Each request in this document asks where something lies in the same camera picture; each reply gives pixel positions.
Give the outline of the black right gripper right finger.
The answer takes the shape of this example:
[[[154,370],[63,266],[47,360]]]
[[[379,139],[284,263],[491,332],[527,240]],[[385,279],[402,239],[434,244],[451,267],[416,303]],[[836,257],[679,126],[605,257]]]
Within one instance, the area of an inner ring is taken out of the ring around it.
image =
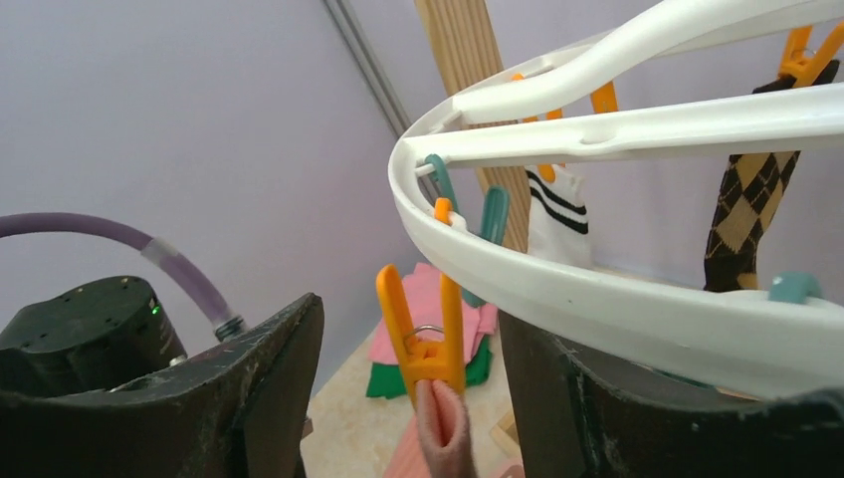
[[[529,477],[839,477],[843,392],[751,400],[500,313]]]

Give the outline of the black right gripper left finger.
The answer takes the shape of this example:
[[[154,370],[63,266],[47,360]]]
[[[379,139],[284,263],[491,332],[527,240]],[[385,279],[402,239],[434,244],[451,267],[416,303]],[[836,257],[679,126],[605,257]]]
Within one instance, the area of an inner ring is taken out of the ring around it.
[[[1,395],[5,477],[302,477],[324,325],[308,293],[242,335],[114,391]]]

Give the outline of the pink teal sock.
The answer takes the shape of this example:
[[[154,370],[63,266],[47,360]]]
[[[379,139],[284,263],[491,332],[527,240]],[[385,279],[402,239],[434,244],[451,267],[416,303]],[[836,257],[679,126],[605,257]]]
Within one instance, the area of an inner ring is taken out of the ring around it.
[[[415,414],[385,477],[476,477],[470,419],[460,394],[440,380],[416,383]]]

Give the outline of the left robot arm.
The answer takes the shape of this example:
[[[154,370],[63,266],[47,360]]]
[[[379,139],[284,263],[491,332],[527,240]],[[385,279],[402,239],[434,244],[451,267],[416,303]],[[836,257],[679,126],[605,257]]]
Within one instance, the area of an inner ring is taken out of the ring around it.
[[[111,389],[185,354],[147,281],[107,277],[14,316],[1,333],[1,387],[38,397]]]

